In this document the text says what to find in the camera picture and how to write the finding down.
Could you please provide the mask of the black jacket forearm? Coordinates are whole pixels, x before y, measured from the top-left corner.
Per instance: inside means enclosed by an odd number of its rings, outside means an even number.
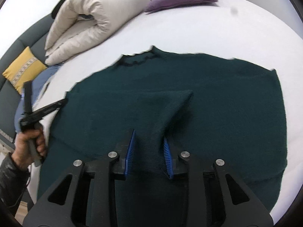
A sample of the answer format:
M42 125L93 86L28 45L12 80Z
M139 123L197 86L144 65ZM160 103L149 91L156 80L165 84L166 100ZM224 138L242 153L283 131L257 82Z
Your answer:
M30 176L28 168L21 170L8 153L1 164L1 201L15 216Z

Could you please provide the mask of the person's left hand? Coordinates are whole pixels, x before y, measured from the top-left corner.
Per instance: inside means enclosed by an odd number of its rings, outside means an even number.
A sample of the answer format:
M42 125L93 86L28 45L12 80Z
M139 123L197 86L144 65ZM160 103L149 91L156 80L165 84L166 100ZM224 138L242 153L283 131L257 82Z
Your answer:
M37 125L34 130L18 133L15 140L15 150L12 153L11 158L16 166L22 171L26 171L34 162L34 157L30 153L30 140L35 142L35 147L40 157L46 157L47 155L47 146L43 126L41 124Z

